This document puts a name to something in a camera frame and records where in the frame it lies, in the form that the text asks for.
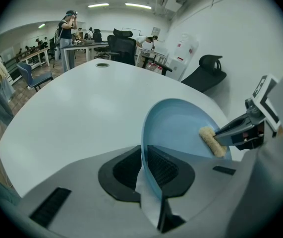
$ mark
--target ceiling light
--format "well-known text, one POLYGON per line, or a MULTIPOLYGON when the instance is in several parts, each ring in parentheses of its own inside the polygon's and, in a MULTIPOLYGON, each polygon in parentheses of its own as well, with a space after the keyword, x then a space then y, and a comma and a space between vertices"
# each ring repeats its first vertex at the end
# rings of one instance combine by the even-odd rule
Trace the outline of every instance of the ceiling light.
POLYGON ((136 6, 136 7, 142 7, 142 8, 146 8, 146 9, 151 9, 150 6, 141 5, 141 4, 125 3, 125 5, 128 5, 128 6, 136 6))
POLYGON ((93 5, 89 5, 88 7, 92 8, 92 7, 98 7, 98 6, 108 6, 108 3, 99 3, 99 4, 93 4, 93 5))

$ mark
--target blue chair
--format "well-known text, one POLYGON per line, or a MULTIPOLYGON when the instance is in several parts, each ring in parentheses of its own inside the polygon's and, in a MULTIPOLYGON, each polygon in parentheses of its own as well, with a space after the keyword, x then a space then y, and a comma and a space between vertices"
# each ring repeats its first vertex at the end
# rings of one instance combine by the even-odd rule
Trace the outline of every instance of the blue chair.
POLYGON ((19 62, 17 66, 22 77, 27 82, 28 86, 34 87, 36 92, 38 91, 37 86, 39 87, 39 89, 41 89, 40 87, 41 84, 47 82, 48 80, 53 80, 52 72, 47 72, 37 78, 33 78, 31 74, 32 68, 29 64, 26 64, 24 62, 19 62))

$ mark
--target chair backrest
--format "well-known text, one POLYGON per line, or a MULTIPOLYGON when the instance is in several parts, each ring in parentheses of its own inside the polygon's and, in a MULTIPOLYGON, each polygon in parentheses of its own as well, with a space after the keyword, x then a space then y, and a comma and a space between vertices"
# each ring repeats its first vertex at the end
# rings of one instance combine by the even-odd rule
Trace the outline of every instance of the chair backrest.
POLYGON ((102 34, 101 33, 93 33, 93 38, 95 42, 102 42, 102 34))
POLYGON ((226 73, 221 70, 220 58, 222 56, 202 56, 199 60, 200 66, 186 79, 182 80, 182 83, 202 93, 216 86, 226 78, 226 73))
POLYGON ((31 71, 32 71, 31 66, 24 62, 19 62, 17 66, 18 66, 18 70, 20 71, 23 79, 27 82, 29 86, 32 85, 33 78, 31 74, 31 71))
POLYGON ((113 29, 113 34, 115 36, 126 37, 126 38, 130 38, 133 36, 133 33, 131 31, 119 31, 116 28, 113 29))
POLYGON ((120 54, 120 56, 114 57, 115 61, 135 65, 136 40, 123 36, 109 35, 107 41, 111 52, 120 54))

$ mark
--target sponge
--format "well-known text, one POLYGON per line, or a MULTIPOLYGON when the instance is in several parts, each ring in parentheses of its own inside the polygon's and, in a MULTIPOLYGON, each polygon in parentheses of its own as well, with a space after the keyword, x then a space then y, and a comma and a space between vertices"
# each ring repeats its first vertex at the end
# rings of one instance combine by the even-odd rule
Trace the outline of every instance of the sponge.
POLYGON ((199 134, 216 157, 220 158, 225 156, 227 147, 220 145, 219 142, 214 138, 215 132, 212 128, 202 127, 199 129, 199 134))

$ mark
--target white table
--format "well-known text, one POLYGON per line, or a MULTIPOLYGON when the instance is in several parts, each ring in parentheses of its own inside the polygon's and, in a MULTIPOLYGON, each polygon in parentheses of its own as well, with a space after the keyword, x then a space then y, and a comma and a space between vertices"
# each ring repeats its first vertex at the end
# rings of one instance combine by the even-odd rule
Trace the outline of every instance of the white table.
POLYGON ((151 54, 154 54, 155 56, 158 56, 159 57, 159 61, 160 63, 163 63, 166 56, 165 55, 162 55, 162 54, 159 54, 153 50, 147 50, 147 49, 143 49, 143 48, 140 48, 140 47, 137 47, 137 50, 136 50, 136 55, 137 55, 137 62, 136 62, 136 65, 139 64, 139 61, 140 61, 140 56, 143 52, 147 52, 147 53, 151 53, 151 54))
POLYGON ((50 66, 50 63, 49 63, 49 56, 48 56, 48 49, 49 49, 49 48, 41 49, 41 50, 39 50, 39 51, 37 51, 37 52, 35 52, 35 53, 32 53, 32 54, 28 55, 28 56, 25 57, 25 58, 22 58, 20 61, 26 61, 26 64, 29 64, 29 63, 28 63, 28 59, 30 59, 30 58, 32 58, 32 57, 35 57, 35 56, 38 56, 40 66, 42 66, 42 62, 41 62, 41 59, 40 59, 40 54, 41 54, 41 53, 44 53, 45 58, 46 58, 47 65, 50 66))
MULTIPOLYGON (((146 114, 167 98, 194 103, 220 127, 228 122, 216 102, 180 82, 94 59, 57 77, 22 107, 0 141, 2 164, 24 196, 69 163, 140 145, 146 114), (110 66, 96 67, 100 62, 110 66)), ((241 158, 235 147, 231 152, 241 158)))
POLYGON ((86 50, 86 61, 90 61, 90 60, 93 60, 93 50, 94 50, 94 48, 102 48, 102 47, 108 47, 108 42, 100 42, 100 43, 84 44, 84 45, 74 45, 74 46, 62 48, 62 50, 64 52, 67 70, 70 70, 67 51, 69 51, 69 50, 86 50))

